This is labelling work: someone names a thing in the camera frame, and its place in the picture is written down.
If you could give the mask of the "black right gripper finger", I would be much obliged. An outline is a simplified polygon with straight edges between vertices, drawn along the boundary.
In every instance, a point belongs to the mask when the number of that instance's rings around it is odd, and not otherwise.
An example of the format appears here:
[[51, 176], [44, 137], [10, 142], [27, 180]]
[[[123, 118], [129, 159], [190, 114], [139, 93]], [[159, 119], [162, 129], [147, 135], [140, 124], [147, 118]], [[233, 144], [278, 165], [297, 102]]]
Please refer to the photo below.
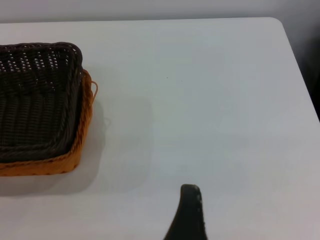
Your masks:
[[166, 240], [206, 240], [208, 238], [202, 194], [197, 185], [181, 186], [179, 204], [164, 238]]

